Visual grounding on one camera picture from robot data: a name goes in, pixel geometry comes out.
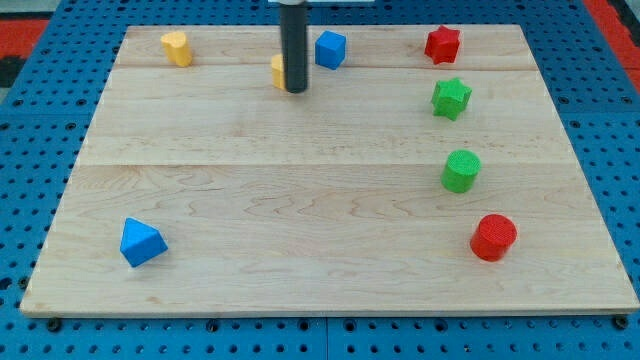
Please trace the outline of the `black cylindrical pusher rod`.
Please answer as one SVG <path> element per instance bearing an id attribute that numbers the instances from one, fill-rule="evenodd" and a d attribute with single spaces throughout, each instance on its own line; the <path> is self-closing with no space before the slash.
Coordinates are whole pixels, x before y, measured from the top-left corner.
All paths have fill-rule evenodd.
<path id="1" fill-rule="evenodd" d="M 305 0 L 279 1 L 284 83 L 290 93 L 308 87 L 307 8 Z"/>

